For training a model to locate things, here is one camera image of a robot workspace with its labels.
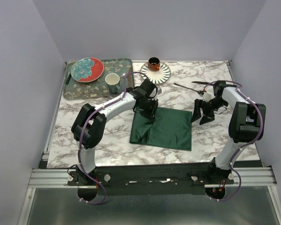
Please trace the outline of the dark green cloth napkin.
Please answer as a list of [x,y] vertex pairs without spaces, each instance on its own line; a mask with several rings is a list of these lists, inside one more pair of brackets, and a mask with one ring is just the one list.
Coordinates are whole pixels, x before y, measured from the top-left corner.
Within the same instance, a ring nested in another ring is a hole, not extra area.
[[192,149],[192,112],[158,107],[155,120],[133,117],[129,142],[174,150]]

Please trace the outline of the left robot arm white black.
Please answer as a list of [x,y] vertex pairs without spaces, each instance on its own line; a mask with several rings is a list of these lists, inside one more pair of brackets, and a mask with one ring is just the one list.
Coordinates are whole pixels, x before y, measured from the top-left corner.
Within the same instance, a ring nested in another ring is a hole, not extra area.
[[78,179],[82,184],[90,185],[94,181],[95,147],[103,137],[106,123],[129,110],[138,111],[142,117],[154,121],[158,106],[157,95],[158,87],[145,79],[140,86],[126,88],[105,103],[82,106],[71,127],[74,139],[79,144],[78,168],[81,171]]

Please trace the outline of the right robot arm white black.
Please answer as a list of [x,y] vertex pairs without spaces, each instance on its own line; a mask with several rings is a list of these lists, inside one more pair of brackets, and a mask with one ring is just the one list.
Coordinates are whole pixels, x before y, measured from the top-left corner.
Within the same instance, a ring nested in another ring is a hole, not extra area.
[[203,125],[215,120],[215,111],[219,108],[231,106],[233,109],[228,128],[229,139],[214,158],[216,167],[206,172],[207,180],[215,184],[223,178],[221,170],[230,170],[241,152],[262,138],[266,106],[255,103],[243,94],[240,90],[242,85],[237,82],[217,80],[193,83],[204,85],[204,88],[199,91],[202,99],[194,101],[191,122],[199,120]]

